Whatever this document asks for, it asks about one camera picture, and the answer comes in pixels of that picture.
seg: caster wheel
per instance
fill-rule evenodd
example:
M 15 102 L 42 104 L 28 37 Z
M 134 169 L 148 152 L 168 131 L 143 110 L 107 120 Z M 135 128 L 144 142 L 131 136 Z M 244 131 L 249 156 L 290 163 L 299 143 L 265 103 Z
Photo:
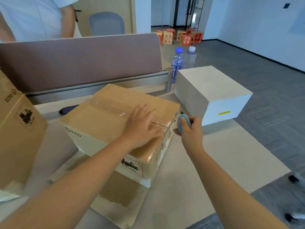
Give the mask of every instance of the caster wheel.
M 300 181 L 300 180 L 297 179 L 294 175 L 290 175 L 290 176 L 288 177 L 288 179 L 289 179 L 289 181 L 291 181 L 292 183 L 297 183 L 297 182 Z
M 291 214 L 288 214 L 288 213 L 286 213 L 285 214 L 285 219 L 289 222 L 289 223 L 291 223 L 293 220 L 298 220 L 298 219 L 295 219 L 294 217 L 292 217 L 292 215 Z

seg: smartphone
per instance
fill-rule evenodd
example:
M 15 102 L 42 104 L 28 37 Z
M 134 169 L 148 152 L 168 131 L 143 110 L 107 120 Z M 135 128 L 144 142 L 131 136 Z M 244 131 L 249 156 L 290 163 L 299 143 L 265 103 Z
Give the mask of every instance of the smartphone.
M 61 110 L 59 110 L 59 115 L 64 116 L 68 114 L 70 111 L 72 111 L 74 108 L 76 108 L 78 105 L 73 105 L 69 107 L 64 107 Z

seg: blue utility knife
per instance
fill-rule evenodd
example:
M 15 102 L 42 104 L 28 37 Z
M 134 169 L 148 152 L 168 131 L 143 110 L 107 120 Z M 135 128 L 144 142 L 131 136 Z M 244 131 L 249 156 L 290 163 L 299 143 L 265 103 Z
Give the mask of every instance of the blue utility knife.
M 181 117 L 183 117 L 186 120 L 186 123 L 188 123 L 189 127 L 191 127 L 191 122 L 190 122 L 188 116 L 183 114 L 183 112 L 181 112 L 181 115 L 178 117 L 177 127 L 178 127 L 178 132 L 182 134 L 182 128 L 181 128 L 181 124 L 180 124 Z

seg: plastic bottle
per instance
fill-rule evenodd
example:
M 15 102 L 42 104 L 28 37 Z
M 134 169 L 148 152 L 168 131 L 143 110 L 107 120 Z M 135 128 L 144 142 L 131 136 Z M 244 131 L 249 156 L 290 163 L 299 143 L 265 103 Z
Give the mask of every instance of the plastic bottle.
M 183 69 L 183 56 L 182 56 L 183 49 L 181 47 L 176 48 L 175 56 L 173 57 L 172 61 L 172 68 L 173 68 L 173 84 L 176 82 L 176 75 L 177 71 Z
M 193 68 L 197 54 L 195 53 L 196 47 L 190 47 L 189 51 L 184 55 L 184 69 Z

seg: yellow sticker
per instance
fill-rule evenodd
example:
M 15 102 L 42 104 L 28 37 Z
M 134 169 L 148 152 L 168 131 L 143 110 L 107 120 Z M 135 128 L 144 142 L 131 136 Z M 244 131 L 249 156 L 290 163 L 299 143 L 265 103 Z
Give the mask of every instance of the yellow sticker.
M 227 113 L 230 113 L 231 111 L 226 111 L 226 112 L 221 112 L 221 113 L 218 113 L 218 115 L 223 115 L 223 114 L 227 114 Z

